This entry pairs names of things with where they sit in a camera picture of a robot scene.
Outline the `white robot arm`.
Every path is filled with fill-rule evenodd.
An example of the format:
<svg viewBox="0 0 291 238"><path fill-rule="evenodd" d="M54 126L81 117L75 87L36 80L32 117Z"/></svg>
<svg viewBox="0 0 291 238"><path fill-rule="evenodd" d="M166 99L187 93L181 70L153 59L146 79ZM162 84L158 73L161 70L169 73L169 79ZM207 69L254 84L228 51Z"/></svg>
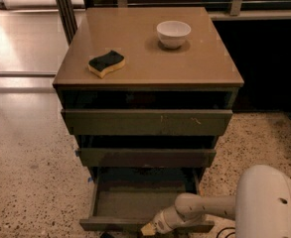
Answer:
<svg viewBox="0 0 291 238"><path fill-rule="evenodd" d="M291 238L291 178L269 166L253 166L241 175L235 195L181 193L141 233L153 236L194 227L205 214L233 220L235 238Z"/></svg>

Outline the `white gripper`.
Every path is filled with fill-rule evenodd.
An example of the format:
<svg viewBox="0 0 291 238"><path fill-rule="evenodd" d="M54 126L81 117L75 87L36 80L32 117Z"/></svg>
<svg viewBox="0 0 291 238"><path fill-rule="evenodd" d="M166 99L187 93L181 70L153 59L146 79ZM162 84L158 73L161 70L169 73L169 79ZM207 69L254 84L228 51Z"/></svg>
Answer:
<svg viewBox="0 0 291 238"><path fill-rule="evenodd" d="M143 236L154 236L157 233L166 234L181 227L184 220L174 206L159 211L151 221L141 228Z"/></svg>

